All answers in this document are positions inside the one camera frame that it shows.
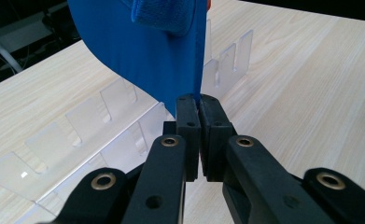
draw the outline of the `metal screw insert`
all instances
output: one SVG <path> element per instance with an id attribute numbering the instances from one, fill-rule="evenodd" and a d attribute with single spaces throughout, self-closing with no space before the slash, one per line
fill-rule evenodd
<path id="1" fill-rule="evenodd" d="M 330 189 L 337 189 L 337 190 L 345 189 L 345 183 L 337 175 L 332 175 L 329 173 L 322 172 L 316 175 L 316 180 L 323 186 Z"/>
<path id="2" fill-rule="evenodd" d="M 116 183 L 116 177 L 112 173 L 102 173 L 91 181 L 91 187 L 96 190 L 110 189 Z"/>
<path id="3" fill-rule="evenodd" d="M 254 142 L 251 139 L 247 138 L 247 137 L 237 138 L 236 143 L 240 147 L 252 147 L 252 146 L 254 146 Z"/>
<path id="4" fill-rule="evenodd" d="M 173 137 L 166 137 L 161 140 L 161 144 L 165 147 L 174 147 L 178 145 L 178 140 Z"/>

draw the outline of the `wooden table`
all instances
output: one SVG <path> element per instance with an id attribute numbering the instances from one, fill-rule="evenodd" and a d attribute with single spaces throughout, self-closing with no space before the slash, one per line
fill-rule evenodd
<path id="1" fill-rule="evenodd" d="M 240 134 L 258 138 L 294 175 L 327 167 L 365 189 L 365 21 L 213 0 L 213 53 L 254 30 L 246 76 L 221 98 Z M 117 76 L 82 42 L 0 83 L 0 156 Z M 32 202 L 0 188 L 0 223 Z M 221 184 L 188 183 L 186 223 L 232 223 Z"/>

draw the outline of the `blue cloth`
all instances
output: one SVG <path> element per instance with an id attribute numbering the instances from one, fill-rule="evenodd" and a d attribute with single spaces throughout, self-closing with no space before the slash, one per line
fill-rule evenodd
<path id="1" fill-rule="evenodd" d="M 68 0 L 77 30 L 106 66 L 175 115 L 175 99 L 200 98 L 206 1 Z"/>

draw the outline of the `blue fabric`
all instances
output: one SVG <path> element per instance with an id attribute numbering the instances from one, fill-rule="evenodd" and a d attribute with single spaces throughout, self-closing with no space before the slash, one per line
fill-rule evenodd
<path id="1" fill-rule="evenodd" d="M 173 115 L 177 96 L 193 93 L 199 100 L 206 1 L 122 1 L 68 0 L 91 52 Z"/>

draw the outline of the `acrylic slot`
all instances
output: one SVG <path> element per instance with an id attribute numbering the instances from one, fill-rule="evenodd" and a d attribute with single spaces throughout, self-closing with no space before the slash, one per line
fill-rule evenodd
<path id="1" fill-rule="evenodd" d="M 207 22 L 202 93 L 221 99 L 248 71 L 253 31 L 224 49 L 216 59 L 211 55 L 211 23 Z"/>

